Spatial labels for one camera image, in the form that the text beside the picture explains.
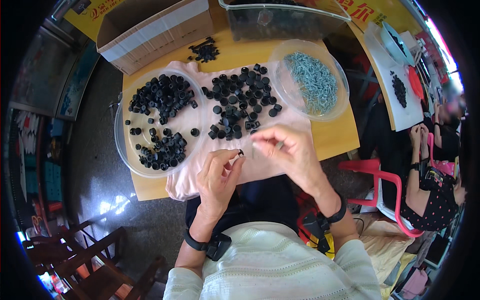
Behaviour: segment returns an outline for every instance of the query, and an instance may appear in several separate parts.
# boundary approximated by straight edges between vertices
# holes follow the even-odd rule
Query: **white knit sweater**
[[[282,224],[251,222],[224,233],[232,244],[222,258],[205,260],[203,278],[171,269],[164,299],[381,299],[360,240],[332,261]]]

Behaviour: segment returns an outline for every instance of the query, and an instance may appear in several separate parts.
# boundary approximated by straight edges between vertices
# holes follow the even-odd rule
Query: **blue bowl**
[[[403,39],[400,37],[400,35],[387,22],[382,22],[382,24],[384,27],[380,32],[380,37],[382,38],[382,41],[385,44],[385,47],[387,48],[388,52],[390,52],[390,54],[397,61],[403,61],[405,64],[408,64],[410,66],[415,66],[413,56],[410,53],[410,50],[408,49],[407,45],[405,45]],[[395,36],[398,39],[398,43],[403,46],[403,50],[405,51],[405,53],[402,52],[400,47],[393,40],[392,36]]]

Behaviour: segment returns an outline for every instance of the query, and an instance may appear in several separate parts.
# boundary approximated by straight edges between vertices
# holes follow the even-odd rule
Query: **clear plastic container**
[[[151,109],[149,116],[128,111],[130,100],[132,96],[136,94],[137,88],[141,88],[146,82],[149,82],[153,77],[158,77],[160,74],[165,74],[167,76],[182,76],[190,83],[190,88],[195,93],[195,97],[193,99],[198,103],[198,107],[195,109],[193,109],[190,105],[185,106],[178,112],[176,117],[169,118],[168,123],[165,125],[160,124],[159,113],[156,108]],[[153,124],[149,124],[147,122],[149,118],[153,118],[155,122]],[[125,125],[125,120],[130,120],[131,124],[128,126]],[[142,76],[135,83],[133,83],[130,88],[122,91],[122,100],[119,104],[117,114],[115,115],[115,145],[117,146],[117,151],[120,154],[121,159],[133,172],[147,178],[166,177],[180,171],[185,165],[188,164],[190,159],[198,153],[204,137],[206,136],[206,131],[204,128],[205,120],[205,96],[201,87],[195,80],[193,80],[189,75],[174,69],[154,70]],[[142,134],[131,135],[130,128],[137,127],[142,128]],[[186,158],[175,168],[170,167],[166,171],[162,171],[160,169],[153,170],[152,168],[146,168],[140,163],[140,151],[135,149],[135,145],[140,144],[141,146],[145,146],[149,149],[153,148],[155,143],[151,141],[151,136],[149,133],[150,128],[156,129],[156,134],[160,139],[164,136],[163,129],[170,128],[173,133],[180,132],[183,138],[187,141],[187,146],[185,147]],[[200,131],[200,135],[197,137],[192,136],[190,134],[192,128],[197,128]]]
[[[287,54],[296,51],[303,52],[320,60],[335,76],[337,101],[330,111],[326,113],[313,113],[307,109],[305,98],[301,94],[300,87],[291,77],[284,62],[284,57]],[[289,107],[292,107],[294,111],[302,116],[313,121],[327,122],[338,118],[347,108],[350,96],[347,77],[338,61],[323,47],[308,41],[298,39],[288,40],[273,50],[268,62],[270,67],[270,80],[273,88]]]
[[[218,3],[227,10],[235,41],[292,38],[322,40],[343,22],[351,21],[351,17],[335,0],[317,1],[316,7],[267,3],[232,5],[234,0],[218,0]]]

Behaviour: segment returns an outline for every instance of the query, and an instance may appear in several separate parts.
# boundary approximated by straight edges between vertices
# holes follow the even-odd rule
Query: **white tape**
[[[151,22],[101,54],[107,61],[119,59],[155,36],[207,10],[208,0],[195,0],[190,2],[171,13],[164,15],[160,19]]]

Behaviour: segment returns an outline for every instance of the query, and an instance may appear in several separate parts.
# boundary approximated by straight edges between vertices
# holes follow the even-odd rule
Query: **yellow banner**
[[[398,0],[336,0],[350,15],[362,31],[367,29],[367,24],[372,21],[380,24],[382,21],[389,23],[398,33],[410,31],[416,35],[422,28],[411,13]]]
[[[79,1],[75,7],[67,11],[64,18],[96,42],[96,35],[102,24],[103,17],[122,1],[123,0]]]

